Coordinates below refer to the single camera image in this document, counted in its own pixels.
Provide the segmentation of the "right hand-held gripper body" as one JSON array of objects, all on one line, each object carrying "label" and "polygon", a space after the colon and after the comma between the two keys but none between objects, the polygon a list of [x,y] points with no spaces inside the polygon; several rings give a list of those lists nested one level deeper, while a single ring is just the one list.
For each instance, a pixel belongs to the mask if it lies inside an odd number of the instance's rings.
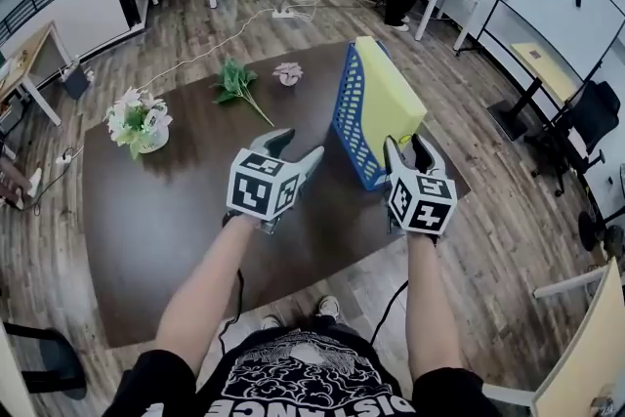
[{"label": "right hand-held gripper body", "polygon": [[457,205],[455,182],[418,173],[390,175],[388,206],[405,231],[443,234]]}]

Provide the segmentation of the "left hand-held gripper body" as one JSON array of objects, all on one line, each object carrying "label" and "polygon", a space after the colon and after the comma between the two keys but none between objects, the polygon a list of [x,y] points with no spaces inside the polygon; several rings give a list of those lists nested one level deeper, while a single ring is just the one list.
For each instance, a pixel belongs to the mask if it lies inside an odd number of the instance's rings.
[{"label": "left hand-held gripper body", "polygon": [[306,179],[301,166],[242,148],[229,171],[227,208],[260,221],[272,234]]}]

